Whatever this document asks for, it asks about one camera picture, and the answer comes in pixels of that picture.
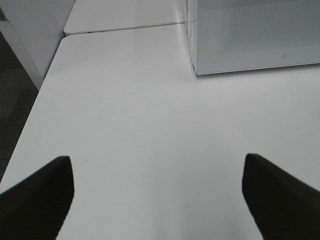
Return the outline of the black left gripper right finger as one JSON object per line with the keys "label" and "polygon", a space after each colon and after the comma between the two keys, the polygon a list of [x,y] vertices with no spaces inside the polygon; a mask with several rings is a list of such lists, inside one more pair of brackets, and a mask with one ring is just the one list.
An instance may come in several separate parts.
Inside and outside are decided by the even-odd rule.
{"label": "black left gripper right finger", "polygon": [[320,192],[259,154],[245,157],[242,194],[265,240],[318,240]]}

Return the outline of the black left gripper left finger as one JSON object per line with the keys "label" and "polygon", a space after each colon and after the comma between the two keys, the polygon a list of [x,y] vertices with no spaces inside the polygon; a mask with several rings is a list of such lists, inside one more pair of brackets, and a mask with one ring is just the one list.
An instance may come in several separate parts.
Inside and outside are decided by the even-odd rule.
{"label": "black left gripper left finger", "polygon": [[54,240],[75,194],[69,156],[59,156],[0,195],[2,240]]}

